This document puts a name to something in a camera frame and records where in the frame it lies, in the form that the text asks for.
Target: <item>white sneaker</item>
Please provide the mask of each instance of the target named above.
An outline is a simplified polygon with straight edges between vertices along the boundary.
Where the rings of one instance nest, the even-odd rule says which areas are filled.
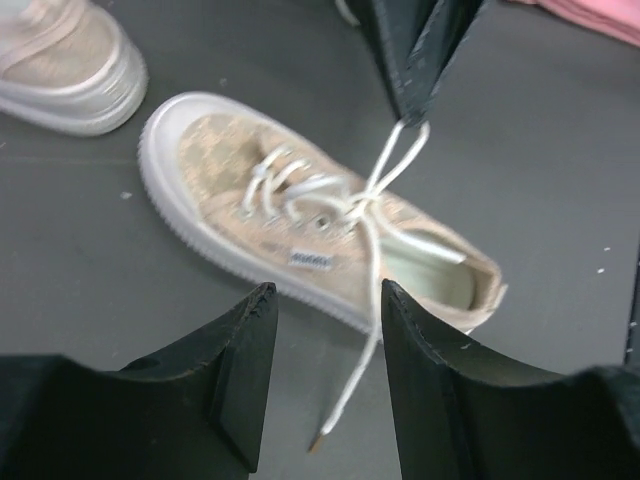
[[[394,128],[368,180],[275,120],[228,98],[186,93],[149,119],[140,167],[160,214],[194,250],[369,335],[321,430],[326,435],[381,341],[381,281],[469,332],[505,291],[498,266],[386,187],[416,158],[428,125],[389,174]]]
[[[0,16],[0,111],[72,135],[100,135],[140,106],[147,71],[118,23],[87,0],[32,0]]]

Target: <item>small white label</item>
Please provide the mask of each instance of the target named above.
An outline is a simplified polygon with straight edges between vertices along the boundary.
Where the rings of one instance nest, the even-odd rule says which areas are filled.
[[[331,270],[333,257],[321,253],[304,250],[291,250],[289,265],[294,267],[312,268],[314,270]]]

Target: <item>shoelace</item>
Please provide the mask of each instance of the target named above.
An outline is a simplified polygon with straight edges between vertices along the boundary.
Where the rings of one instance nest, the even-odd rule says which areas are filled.
[[[291,153],[286,146],[282,145],[275,148],[262,162],[254,167],[253,178],[249,182],[242,201],[242,208],[245,214],[248,216],[252,215],[255,211],[253,201],[258,191],[260,191],[261,205],[269,218],[276,219],[280,215],[285,214],[295,223],[302,221],[302,215],[296,209],[296,202],[299,200],[315,202],[335,211],[335,221],[342,223],[345,231],[351,231],[357,226],[361,226],[366,235],[368,249],[371,255],[369,267],[371,331],[356,367],[347,380],[331,414],[322,425],[320,432],[311,445],[310,451],[316,449],[320,440],[328,435],[340,420],[345,406],[369,366],[378,341],[382,336],[380,284],[378,278],[382,251],[380,247],[379,230],[384,230],[400,242],[407,244],[411,248],[418,249],[426,255],[434,255],[452,263],[462,263],[466,259],[466,255],[450,248],[407,235],[395,228],[380,212],[379,200],[382,198],[382,192],[416,159],[429,139],[430,127],[428,123],[425,123],[420,128],[418,138],[400,162],[398,162],[387,175],[380,179],[382,170],[389,161],[403,129],[404,124],[398,122],[391,131],[362,192],[352,194],[349,191],[349,180],[344,176],[313,175],[307,180],[289,186],[284,191],[285,201],[282,208],[278,209],[274,207],[272,201],[273,193],[284,184],[294,171],[309,167],[307,160],[297,159],[290,162],[277,173],[277,175],[274,174],[270,168],[273,162],[280,156]],[[327,187],[334,187],[334,190],[335,187],[338,187],[339,193],[336,194],[335,191],[326,192]]]
[[[335,3],[338,9],[338,12],[342,16],[342,18],[344,18],[347,21],[347,23],[349,23],[349,25],[351,25],[352,27],[358,27],[360,25],[360,21],[353,14],[353,12],[351,11],[351,8],[349,8],[349,5],[347,5],[346,0],[336,0]]]

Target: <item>eyelet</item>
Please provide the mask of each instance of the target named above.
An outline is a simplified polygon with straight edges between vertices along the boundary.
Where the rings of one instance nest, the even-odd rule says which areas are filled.
[[[318,230],[323,231],[329,228],[331,225],[331,219],[327,215],[318,215],[314,219],[313,224]]]

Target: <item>gray surface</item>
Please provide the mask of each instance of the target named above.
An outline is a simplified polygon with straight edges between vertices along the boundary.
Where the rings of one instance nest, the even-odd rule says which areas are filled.
[[[222,92],[362,174],[393,120],[332,0],[101,3],[147,57],[148,99],[93,140],[0,117],[0,351],[62,351],[113,369],[250,290],[183,247],[145,198],[136,139],[155,107],[185,90]],[[622,359],[640,226],[639,84],[639,50],[533,9],[491,8],[463,47],[433,141],[392,189],[504,267],[504,305],[474,333],[489,346],[561,372]],[[253,478],[399,478],[382,352],[335,433],[305,454],[362,344],[282,302]]]

